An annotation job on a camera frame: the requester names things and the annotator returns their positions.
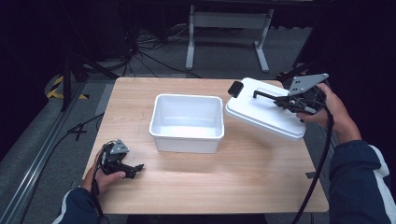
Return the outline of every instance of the dark background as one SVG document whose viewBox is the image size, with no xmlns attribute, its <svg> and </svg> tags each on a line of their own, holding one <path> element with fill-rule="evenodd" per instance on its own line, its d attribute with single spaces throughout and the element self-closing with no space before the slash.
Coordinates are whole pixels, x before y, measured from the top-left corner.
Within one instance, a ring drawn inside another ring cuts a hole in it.
<svg viewBox="0 0 396 224">
<path fill-rule="evenodd" d="M 186 22 L 189 15 L 188 6 L 144 6 L 127 1 L 6 0 L 0 4 L 0 160 L 47 103 L 44 88 L 59 74 L 67 53 L 97 62 L 122 57 L 134 47 L 140 27 L 164 38 L 168 27 Z M 296 62 L 315 61 L 308 73 L 330 74 L 332 88 L 345 102 L 363 138 L 383 152 L 390 171 L 396 174 L 392 156 L 395 3 L 349 0 L 330 5 L 332 9 L 324 11 L 281 8 L 272 25 L 314 27 Z M 125 6 L 132 9 L 120 11 Z"/>
</svg>

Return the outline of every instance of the wooden table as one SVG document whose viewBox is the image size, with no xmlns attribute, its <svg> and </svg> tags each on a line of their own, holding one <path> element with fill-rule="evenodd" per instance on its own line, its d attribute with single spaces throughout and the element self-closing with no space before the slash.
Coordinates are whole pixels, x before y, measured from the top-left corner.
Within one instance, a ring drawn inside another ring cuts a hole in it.
<svg viewBox="0 0 396 224">
<path fill-rule="evenodd" d="M 100 195 L 107 214 L 251 214 L 297 212 L 314 166 L 304 141 L 290 141 L 224 115 L 225 134 L 215 154 L 160 152 L 149 134 L 160 93 L 230 99 L 231 79 L 120 77 L 93 145 L 87 169 L 103 144 L 122 140 L 123 163 L 145 167 Z M 277 81 L 268 83 L 280 86 Z M 325 212 L 320 183 L 305 208 Z"/>
</svg>

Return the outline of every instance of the white lid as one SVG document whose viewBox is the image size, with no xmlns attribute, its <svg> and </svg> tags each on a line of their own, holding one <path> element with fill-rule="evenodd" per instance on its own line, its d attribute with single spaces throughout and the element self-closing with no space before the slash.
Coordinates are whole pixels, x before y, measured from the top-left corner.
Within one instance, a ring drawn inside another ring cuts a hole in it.
<svg viewBox="0 0 396 224">
<path fill-rule="evenodd" d="M 265 82 L 245 77 L 244 88 L 237 98 L 231 98 L 225 106 L 226 114 L 259 127 L 265 131 L 280 134 L 291 140 L 301 140 L 305 133 L 305 123 L 296 118 L 295 113 L 274 104 L 274 100 L 258 95 L 262 91 L 273 96 L 286 96 L 288 91 Z"/>
</svg>

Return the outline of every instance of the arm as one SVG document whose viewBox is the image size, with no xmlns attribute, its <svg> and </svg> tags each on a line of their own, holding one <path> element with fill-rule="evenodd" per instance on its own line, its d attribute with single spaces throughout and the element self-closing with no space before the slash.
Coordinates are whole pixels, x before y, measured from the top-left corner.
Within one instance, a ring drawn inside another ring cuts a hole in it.
<svg viewBox="0 0 396 224">
<path fill-rule="evenodd" d="M 80 188 L 72 189 L 64 195 L 62 202 L 61 214 L 53 221 L 55 223 L 98 223 L 98 214 L 91 196 L 92 177 L 96 162 L 99 159 L 100 151 L 96 155 L 94 165 L 85 175 Z M 124 172 L 116 172 L 111 175 L 105 175 L 102 169 L 96 172 L 96 181 L 100 193 L 117 180 L 125 177 Z"/>
<path fill-rule="evenodd" d="M 361 140 L 358 126 L 338 96 L 323 83 L 318 87 L 326 94 L 339 143 L 330 167 L 330 222 L 396 223 L 396 206 L 384 181 L 389 169 L 382 154 Z M 297 117 L 326 128 L 323 109 L 315 115 L 298 113 Z"/>
</svg>

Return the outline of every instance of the sleeve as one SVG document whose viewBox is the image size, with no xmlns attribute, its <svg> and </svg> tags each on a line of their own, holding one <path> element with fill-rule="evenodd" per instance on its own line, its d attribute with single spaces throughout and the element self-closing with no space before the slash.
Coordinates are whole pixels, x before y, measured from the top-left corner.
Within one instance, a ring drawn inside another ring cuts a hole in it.
<svg viewBox="0 0 396 224">
<path fill-rule="evenodd" d="M 72 189 L 64 195 L 60 213 L 52 224 L 98 223 L 91 194 L 84 188 Z"/>
<path fill-rule="evenodd" d="M 335 148 L 330 165 L 331 223 L 396 223 L 396 205 L 384 178 L 381 152 L 364 141 Z"/>
</svg>

